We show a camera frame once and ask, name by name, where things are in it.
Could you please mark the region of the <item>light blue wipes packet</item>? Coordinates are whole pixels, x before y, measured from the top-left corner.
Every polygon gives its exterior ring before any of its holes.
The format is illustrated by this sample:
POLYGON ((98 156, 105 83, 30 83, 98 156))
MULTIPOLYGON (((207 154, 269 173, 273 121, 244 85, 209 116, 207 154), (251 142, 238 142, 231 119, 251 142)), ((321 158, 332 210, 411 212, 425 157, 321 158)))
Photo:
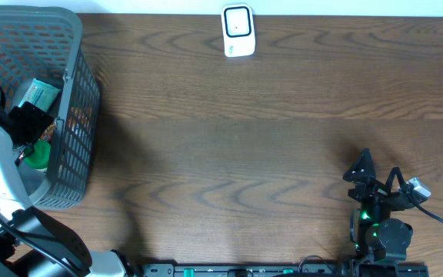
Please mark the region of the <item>light blue wipes packet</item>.
POLYGON ((54 100, 56 100, 59 92, 59 88, 34 78, 26 90, 24 90, 16 106, 21 108, 28 102, 43 112, 47 112, 54 100))

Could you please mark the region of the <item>green lid jar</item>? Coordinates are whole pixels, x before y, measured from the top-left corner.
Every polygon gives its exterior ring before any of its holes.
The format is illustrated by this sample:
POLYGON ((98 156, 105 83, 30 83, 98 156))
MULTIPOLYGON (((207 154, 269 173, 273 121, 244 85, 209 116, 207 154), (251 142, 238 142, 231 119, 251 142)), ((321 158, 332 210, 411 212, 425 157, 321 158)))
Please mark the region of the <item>green lid jar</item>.
POLYGON ((38 140, 32 148, 24 151, 23 161, 33 169, 44 170, 48 167, 51 144, 45 140, 38 140))

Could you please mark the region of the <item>orange Top candy bar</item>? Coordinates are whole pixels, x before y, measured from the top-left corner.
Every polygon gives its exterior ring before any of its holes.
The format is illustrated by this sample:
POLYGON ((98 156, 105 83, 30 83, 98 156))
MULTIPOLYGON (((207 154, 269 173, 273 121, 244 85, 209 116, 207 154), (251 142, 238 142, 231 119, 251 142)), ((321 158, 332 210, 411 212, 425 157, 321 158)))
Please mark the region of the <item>orange Top candy bar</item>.
POLYGON ((42 133, 42 135, 41 135, 41 137, 40 137, 40 140, 42 140, 42 141, 46 141, 47 143, 51 144, 56 129, 57 129, 57 125, 56 125, 55 122, 53 122, 53 123, 50 124, 50 126, 47 127, 47 129, 42 133))

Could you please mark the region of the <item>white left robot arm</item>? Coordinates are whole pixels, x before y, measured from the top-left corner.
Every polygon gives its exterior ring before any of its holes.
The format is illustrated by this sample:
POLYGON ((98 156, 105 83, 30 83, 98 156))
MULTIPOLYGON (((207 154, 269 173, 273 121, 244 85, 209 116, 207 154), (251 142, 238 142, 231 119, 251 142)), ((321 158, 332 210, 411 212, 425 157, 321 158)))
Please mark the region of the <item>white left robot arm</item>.
POLYGON ((74 150, 55 133, 44 168, 30 171, 37 196, 27 192, 23 161, 38 154, 37 141, 53 122, 28 102, 10 112, 0 105, 0 276, 140 276, 120 252, 89 250, 41 209, 48 192, 57 193, 51 203, 59 206, 82 196, 74 190, 87 181, 88 150, 74 150))

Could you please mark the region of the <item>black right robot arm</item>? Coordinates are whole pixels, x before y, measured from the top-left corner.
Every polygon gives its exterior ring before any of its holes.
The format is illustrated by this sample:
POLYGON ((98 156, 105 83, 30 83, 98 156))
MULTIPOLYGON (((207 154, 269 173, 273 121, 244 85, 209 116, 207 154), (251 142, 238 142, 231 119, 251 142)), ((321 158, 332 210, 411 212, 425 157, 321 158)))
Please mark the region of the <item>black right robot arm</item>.
POLYGON ((350 270, 356 276, 379 266, 394 271, 406 260, 413 233, 409 224, 391 217, 392 212, 412 207, 400 168, 392 168, 386 182, 378 181, 371 152, 365 148, 343 180, 355 185, 348 196, 361 204, 351 216, 350 240, 355 243, 356 257, 350 261, 350 270))

